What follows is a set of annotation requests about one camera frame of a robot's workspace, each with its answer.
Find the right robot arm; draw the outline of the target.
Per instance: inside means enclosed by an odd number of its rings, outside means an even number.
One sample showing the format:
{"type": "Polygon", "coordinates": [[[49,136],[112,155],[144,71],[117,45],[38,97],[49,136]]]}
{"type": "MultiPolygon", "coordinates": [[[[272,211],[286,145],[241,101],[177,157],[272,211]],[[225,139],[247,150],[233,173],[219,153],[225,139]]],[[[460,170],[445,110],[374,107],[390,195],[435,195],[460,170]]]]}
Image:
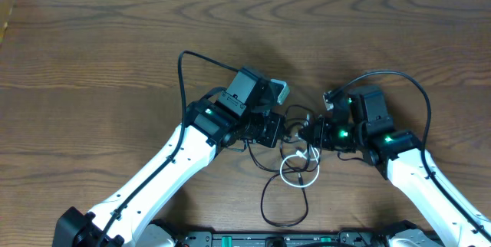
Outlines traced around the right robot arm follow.
{"type": "Polygon", "coordinates": [[[490,220],[443,175],[423,141],[397,130],[378,86],[324,95],[331,117],[300,129],[301,139],[321,150],[361,152],[385,180],[418,208],[445,246],[488,246],[490,220]]]}

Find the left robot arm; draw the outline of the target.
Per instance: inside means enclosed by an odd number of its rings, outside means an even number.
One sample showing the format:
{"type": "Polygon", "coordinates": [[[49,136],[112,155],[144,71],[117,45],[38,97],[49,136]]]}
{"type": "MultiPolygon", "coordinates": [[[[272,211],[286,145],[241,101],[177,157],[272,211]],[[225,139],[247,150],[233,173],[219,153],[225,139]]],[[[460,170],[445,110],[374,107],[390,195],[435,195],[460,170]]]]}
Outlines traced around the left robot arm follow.
{"type": "Polygon", "coordinates": [[[193,175],[235,142],[273,148],[285,118],[273,112],[289,94],[286,82],[251,68],[228,87],[190,103],[157,155],[123,187],[87,213],[71,207],[57,221],[54,246],[139,246],[154,216],[193,175]]]}

